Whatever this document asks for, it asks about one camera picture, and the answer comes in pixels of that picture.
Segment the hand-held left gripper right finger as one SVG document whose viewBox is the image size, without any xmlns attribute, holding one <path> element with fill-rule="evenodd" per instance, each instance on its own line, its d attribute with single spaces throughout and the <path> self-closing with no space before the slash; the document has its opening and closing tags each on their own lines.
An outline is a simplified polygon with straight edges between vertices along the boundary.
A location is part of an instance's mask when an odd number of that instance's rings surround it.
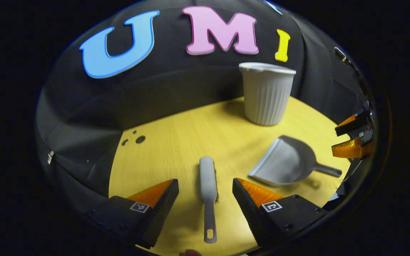
<svg viewBox="0 0 410 256">
<path fill-rule="evenodd" d="M 285 197 L 242 178 L 233 179 L 232 192 L 260 247 L 290 241 L 328 214 L 298 194 Z"/>
</svg>

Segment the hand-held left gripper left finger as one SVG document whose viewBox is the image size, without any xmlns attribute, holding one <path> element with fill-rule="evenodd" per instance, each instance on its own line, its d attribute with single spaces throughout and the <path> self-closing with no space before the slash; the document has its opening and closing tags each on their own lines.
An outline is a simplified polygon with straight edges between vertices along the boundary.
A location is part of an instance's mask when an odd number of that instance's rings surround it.
<svg viewBox="0 0 410 256">
<path fill-rule="evenodd" d="M 150 249 L 178 194 L 178 180 L 166 180 L 127 198 L 112 196 L 91 208 L 89 219 L 124 243 Z"/>
</svg>

